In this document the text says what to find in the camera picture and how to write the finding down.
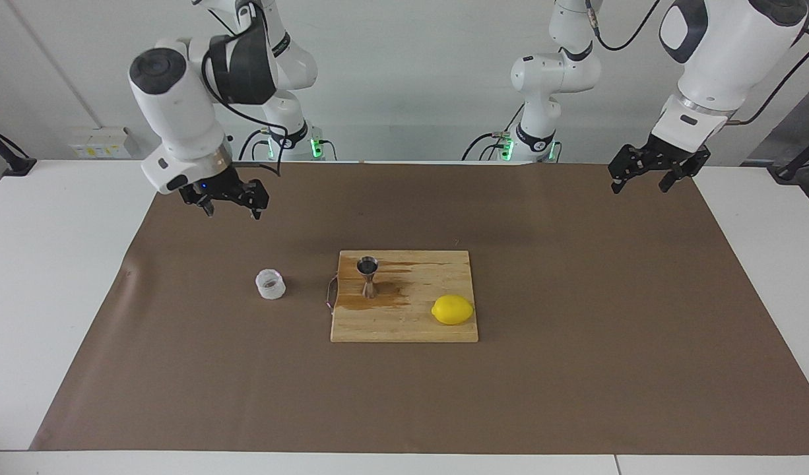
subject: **cutting board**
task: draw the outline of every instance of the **cutting board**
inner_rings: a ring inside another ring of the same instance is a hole
[[[376,298],[362,295],[357,263],[378,259]],[[476,315],[461,325],[434,319],[434,302],[447,294],[474,305],[468,251],[341,251],[338,292],[331,323],[332,342],[474,343]]]

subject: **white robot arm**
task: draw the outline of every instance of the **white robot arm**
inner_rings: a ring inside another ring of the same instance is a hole
[[[311,143],[318,130],[304,120],[296,97],[278,88],[310,87],[317,65],[284,30],[275,0],[193,4],[232,12],[242,32],[161,40],[134,60],[129,71],[133,94],[162,141],[143,160],[142,169],[159,192],[178,190],[187,204],[202,207],[209,216],[214,213],[212,201],[221,199],[250,208],[260,219],[269,196],[259,180],[239,179],[206,85],[221,102],[261,105],[268,120],[283,127],[270,129],[271,143],[283,144],[284,156],[311,157],[318,148]]]
[[[592,2],[593,8],[599,9],[602,3]],[[505,157],[507,160],[542,160],[561,114],[560,104],[552,95],[590,90],[601,78],[585,0],[555,0],[548,31],[561,46],[560,51],[522,57],[513,66],[513,87],[525,97],[525,112],[513,127],[512,153]]]
[[[613,192],[650,170],[668,171],[663,192],[697,175],[709,159],[707,139],[727,125],[808,22],[808,0],[676,0],[660,39],[685,71],[648,143],[625,145],[610,163]]]

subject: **white backdrop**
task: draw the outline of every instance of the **white backdrop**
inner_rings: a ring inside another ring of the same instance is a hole
[[[651,3],[605,2],[606,39],[622,42]],[[609,162],[622,144],[645,143],[682,71],[657,39],[669,4],[628,50],[598,48],[597,89],[558,97],[566,162]],[[547,32],[552,8],[547,0],[280,0],[291,36],[320,67],[317,85],[298,96],[341,160],[458,160],[474,136],[501,129],[521,104],[509,80],[513,61],[556,51]],[[145,148],[154,146],[128,88],[129,64],[160,37],[221,32],[187,0],[0,0],[0,130],[39,157],[69,158],[67,127],[94,126],[72,86],[102,125],[130,127]],[[803,42],[743,116],[808,48]],[[739,164],[808,91],[809,64],[757,123],[711,141],[712,163]],[[235,135],[254,129],[220,116]]]

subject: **brown tablecloth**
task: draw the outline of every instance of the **brown tablecloth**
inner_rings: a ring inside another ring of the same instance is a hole
[[[260,222],[155,199],[34,450],[809,454],[809,384],[691,181],[242,175],[272,195]],[[480,343],[329,342],[341,249],[468,249]]]

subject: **white tabletop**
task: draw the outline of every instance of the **white tabletop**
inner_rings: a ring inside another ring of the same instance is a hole
[[[799,189],[776,185],[760,169],[705,168],[696,181],[809,379],[809,200]],[[0,181],[0,451],[23,451],[30,444],[153,196],[138,162],[42,162],[28,177]],[[199,473],[219,466],[237,473],[411,473],[419,467],[429,473],[616,475],[615,462],[613,457],[18,452],[0,453],[0,473],[42,468]],[[749,468],[761,462],[773,464],[772,473],[809,473],[809,457],[619,457],[619,462],[622,475],[761,473]],[[262,472],[261,466],[272,470]],[[675,471],[689,466],[694,468]]]

